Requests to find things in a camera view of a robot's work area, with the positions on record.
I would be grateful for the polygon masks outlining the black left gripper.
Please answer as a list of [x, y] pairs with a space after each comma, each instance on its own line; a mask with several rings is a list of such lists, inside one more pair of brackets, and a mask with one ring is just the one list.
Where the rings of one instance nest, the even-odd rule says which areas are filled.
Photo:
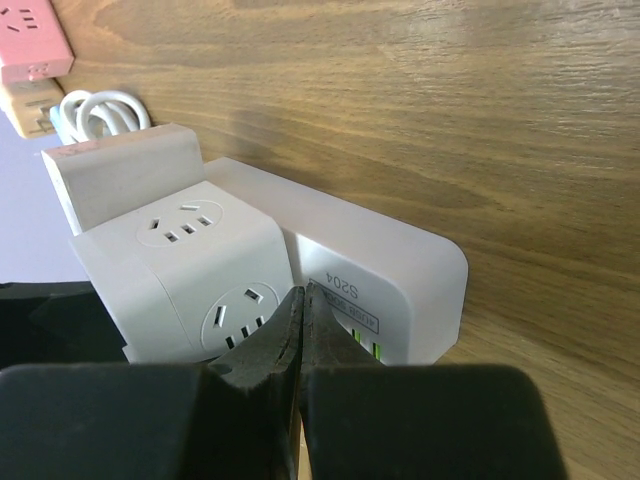
[[112, 363], [125, 342], [91, 283], [1, 285], [1, 366]]

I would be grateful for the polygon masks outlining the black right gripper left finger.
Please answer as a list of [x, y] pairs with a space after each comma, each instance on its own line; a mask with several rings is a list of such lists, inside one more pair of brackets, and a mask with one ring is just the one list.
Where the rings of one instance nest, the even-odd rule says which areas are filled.
[[220, 359], [1, 366], [5, 479], [293, 479], [304, 292]]

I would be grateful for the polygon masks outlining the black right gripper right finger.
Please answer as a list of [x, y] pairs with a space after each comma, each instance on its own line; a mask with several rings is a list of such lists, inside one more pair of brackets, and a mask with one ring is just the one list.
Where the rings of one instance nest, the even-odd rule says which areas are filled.
[[300, 407], [316, 479], [564, 479], [542, 396], [499, 364], [386, 366], [305, 291]]

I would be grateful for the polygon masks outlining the white power strip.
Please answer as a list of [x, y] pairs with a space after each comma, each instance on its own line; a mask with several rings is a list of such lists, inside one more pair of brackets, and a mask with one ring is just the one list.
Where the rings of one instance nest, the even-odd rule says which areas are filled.
[[295, 281], [382, 363], [433, 364], [456, 344], [469, 266], [453, 241], [230, 158], [205, 172], [276, 221]]

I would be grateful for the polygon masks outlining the white cube charger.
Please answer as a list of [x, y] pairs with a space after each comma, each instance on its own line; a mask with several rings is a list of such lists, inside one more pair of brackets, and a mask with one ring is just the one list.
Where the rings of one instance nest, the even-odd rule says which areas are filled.
[[293, 286], [277, 223], [208, 181], [93, 227], [72, 246], [131, 363], [221, 356]]

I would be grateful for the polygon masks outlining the tall white charger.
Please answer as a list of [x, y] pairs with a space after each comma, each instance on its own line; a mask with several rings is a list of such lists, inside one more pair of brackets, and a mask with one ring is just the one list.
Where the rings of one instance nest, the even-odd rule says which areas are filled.
[[196, 133], [177, 124], [43, 150], [41, 156], [75, 236], [205, 179]]

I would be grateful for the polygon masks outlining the orange cube adapter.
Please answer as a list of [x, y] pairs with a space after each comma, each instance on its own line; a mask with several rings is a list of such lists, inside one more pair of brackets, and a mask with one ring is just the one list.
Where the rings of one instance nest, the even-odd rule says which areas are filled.
[[55, 79], [1, 85], [1, 109], [24, 139], [55, 133], [49, 110], [59, 105], [63, 97]]

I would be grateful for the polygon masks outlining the pink cube adapter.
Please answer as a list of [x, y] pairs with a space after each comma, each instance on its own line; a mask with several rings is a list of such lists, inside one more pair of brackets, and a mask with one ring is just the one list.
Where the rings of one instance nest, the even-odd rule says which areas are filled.
[[1, 2], [1, 83], [66, 76], [75, 57], [48, 0]]

